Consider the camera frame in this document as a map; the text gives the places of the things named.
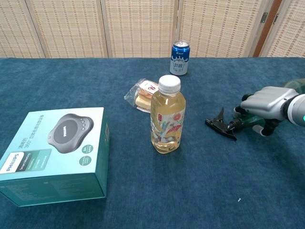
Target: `cardboard box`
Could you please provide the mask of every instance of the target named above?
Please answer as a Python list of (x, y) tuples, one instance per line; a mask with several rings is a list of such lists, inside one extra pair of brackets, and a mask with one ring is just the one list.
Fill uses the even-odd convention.
[(105, 198), (104, 108), (29, 112), (0, 160), (0, 192), (17, 206)]

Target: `door hinge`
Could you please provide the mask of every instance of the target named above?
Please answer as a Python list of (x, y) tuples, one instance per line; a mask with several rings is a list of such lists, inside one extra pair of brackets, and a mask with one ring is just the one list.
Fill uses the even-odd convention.
[(263, 13), (262, 19), (261, 19), (261, 23), (265, 23), (266, 19), (268, 16), (268, 12)]
[(278, 13), (276, 14), (276, 16), (274, 18), (273, 25), (276, 23), (277, 17), (278, 17)]

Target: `speakerphone image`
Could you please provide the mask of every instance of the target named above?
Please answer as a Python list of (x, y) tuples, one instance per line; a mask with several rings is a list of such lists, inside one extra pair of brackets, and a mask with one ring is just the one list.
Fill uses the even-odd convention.
[(93, 120), (76, 114), (66, 114), (48, 135), (48, 143), (62, 154), (70, 153), (80, 147), (86, 135), (93, 128)]

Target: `blue carpet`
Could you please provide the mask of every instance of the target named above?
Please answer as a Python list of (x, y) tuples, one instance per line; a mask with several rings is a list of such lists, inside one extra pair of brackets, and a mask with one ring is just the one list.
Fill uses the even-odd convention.
[(225, 138), (204, 124), (244, 94), (305, 78), (304, 58), (191, 58), (180, 77), (180, 148), (158, 154), (150, 116), (123, 96), (169, 74), (159, 59), (0, 59), (0, 156), (29, 111), (105, 107), (111, 142), (106, 199), (18, 208), (0, 196), (1, 229), (305, 228), (305, 129), (282, 122), (270, 137)]

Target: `can lid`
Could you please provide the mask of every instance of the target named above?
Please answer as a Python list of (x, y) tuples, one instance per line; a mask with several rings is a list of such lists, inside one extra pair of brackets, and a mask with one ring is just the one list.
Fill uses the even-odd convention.
[(179, 40), (174, 43), (174, 46), (184, 48), (189, 46), (189, 43), (187, 41)]
[(175, 75), (164, 75), (160, 77), (158, 87), (162, 94), (176, 94), (180, 92), (181, 81)]

